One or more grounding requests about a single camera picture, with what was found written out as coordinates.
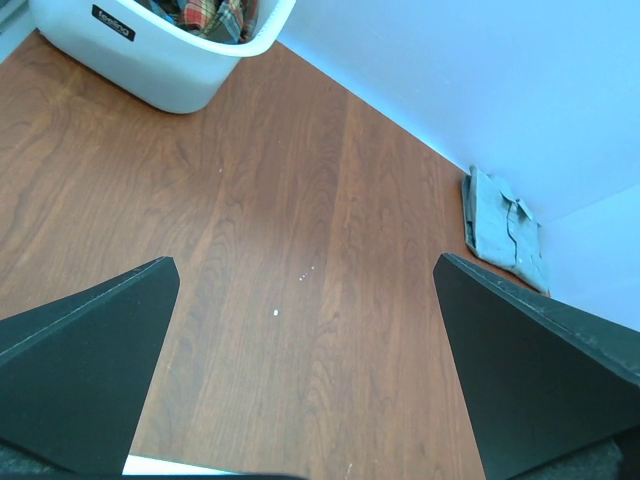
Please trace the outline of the grey long sleeve shirt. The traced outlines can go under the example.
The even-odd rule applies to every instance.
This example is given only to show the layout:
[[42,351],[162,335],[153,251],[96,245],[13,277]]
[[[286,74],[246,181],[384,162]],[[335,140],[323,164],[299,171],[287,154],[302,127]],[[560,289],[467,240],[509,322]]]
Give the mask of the grey long sleeve shirt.
[[506,270],[542,294],[550,292],[540,225],[508,183],[473,165],[461,183],[464,235],[481,260]]

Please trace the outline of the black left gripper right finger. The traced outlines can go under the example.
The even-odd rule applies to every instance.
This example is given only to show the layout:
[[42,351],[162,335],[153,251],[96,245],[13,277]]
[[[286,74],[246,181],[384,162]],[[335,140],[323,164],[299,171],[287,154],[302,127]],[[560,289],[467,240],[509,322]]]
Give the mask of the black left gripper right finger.
[[433,277],[489,479],[635,479],[639,335],[445,253]]

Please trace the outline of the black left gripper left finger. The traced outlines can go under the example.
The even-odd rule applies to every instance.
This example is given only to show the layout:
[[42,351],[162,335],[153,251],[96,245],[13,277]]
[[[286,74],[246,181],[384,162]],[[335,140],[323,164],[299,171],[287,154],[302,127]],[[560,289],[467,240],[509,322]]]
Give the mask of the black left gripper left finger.
[[122,472],[179,286],[160,257],[2,320],[2,473]]

